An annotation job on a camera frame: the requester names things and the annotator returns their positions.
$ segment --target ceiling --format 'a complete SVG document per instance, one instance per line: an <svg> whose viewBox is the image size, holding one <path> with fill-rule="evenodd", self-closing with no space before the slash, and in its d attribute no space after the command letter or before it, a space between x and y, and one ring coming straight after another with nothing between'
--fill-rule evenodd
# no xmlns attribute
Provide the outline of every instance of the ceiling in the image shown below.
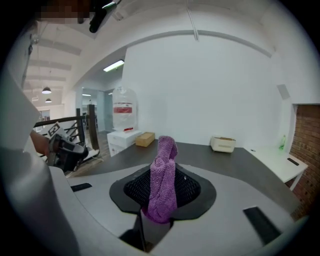
<svg viewBox="0 0 320 256"><path fill-rule="evenodd" d="M272 1L189 0L189 3L191 5L195 3L227 8L259 21ZM148 9L172 4L185 5L186 2L185 0L122 0L103 28ZM71 71L75 68L82 50L99 34L99 31L95 34L89 31L89 22L87 19L84 24L76 24L74 20L70 21L71 24L52 24L46 21L38 23L40 40L38 44L32 46L33 51L30 55L23 85L26 95L40 96L44 87L50 87L52 91L50 94L51 104L61 104L62 97L60 95L67 88ZM112 75L114 75L112 72L99 72L93 79L106 81L109 79L108 76Z"/></svg>

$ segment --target purple microfiber cloth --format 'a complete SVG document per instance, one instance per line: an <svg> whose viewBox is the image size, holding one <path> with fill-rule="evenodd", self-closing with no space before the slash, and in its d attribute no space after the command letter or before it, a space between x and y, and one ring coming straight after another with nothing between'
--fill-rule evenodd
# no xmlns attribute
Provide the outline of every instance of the purple microfiber cloth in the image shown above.
<svg viewBox="0 0 320 256"><path fill-rule="evenodd" d="M155 223L168 223L172 212L177 209L174 161L177 154L175 140L169 136L160 136L158 155L150 167L149 205L147 209L142 209L144 215Z"/></svg>

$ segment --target ceiling light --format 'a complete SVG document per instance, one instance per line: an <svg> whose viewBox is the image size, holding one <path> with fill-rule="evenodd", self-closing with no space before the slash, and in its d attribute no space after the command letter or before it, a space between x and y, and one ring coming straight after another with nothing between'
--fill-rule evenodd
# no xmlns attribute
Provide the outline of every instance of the ceiling light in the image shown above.
<svg viewBox="0 0 320 256"><path fill-rule="evenodd" d="M122 66L123 64L125 64L125 62L123 60L119 60L116 63L113 63L110 66L107 66L103 71L108 72L110 70L113 70L113 69L116 69L116 68Z"/></svg>
<svg viewBox="0 0 320 256"><path fill-rule="evenodd" d="M51 93L51 90L49 87L45 87L43 90L42 90L42 93L43 94L50 94Z"/></svg>
<svg viewBox="0 0 320 256"><path fill-rule="evenodd" d="M115 2L110 2L104 6L102 6L102 9L106 8L106 7L109 7L109 6L113 6L115 4Z"/></svg>

